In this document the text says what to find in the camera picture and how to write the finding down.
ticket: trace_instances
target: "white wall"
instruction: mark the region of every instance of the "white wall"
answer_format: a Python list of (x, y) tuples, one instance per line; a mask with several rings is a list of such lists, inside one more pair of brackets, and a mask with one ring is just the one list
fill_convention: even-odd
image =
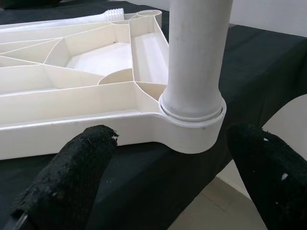
[[(129, 1), (169, 10), (169, 0)], [(307, 37), (307, 0), (234, 0), (230, 23)]]

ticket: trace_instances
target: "black tablecloth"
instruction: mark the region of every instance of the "black tablecloth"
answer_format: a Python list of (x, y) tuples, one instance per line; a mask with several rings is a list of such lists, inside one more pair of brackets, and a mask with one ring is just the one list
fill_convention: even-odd
[[(123, 7), (127, 2), (74, 1), (56, 8), (0, 12), (0, 24), (62, 19)], [(168, 12), (163, 32), (168, 37)], [(225, 130), (237, 122), (261, 127), (288, 101), (307, 93), (307, 39), (244, 26), (229, 30), (220, 79), (227, 114), (217, 143), (196, 155), (159, 143), (122, 146), (101, 179), (89, 230), (166, 230), (230, 161)], [(14, 197), (54, 155), (0, 161), (0, 228)]]

